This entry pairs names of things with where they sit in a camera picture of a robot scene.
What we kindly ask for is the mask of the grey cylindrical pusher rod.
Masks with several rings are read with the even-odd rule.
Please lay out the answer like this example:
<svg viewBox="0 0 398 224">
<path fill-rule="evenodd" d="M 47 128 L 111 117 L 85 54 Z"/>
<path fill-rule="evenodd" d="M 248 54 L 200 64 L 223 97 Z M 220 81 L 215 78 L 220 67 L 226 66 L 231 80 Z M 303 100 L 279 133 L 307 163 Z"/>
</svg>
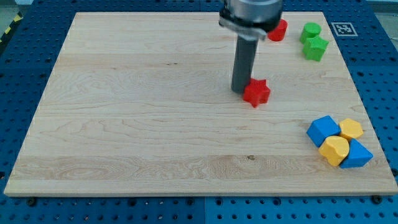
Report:
<svg viewBox="0 0 398 224">
<path fill-rule="evenodd" d="M 231 89 L 235 93 L 244 93 L 245 87 L 249 85 L 257 44 L 257 39 L 246 40 L 238 36 L 231 78 Z"/>
</svg>

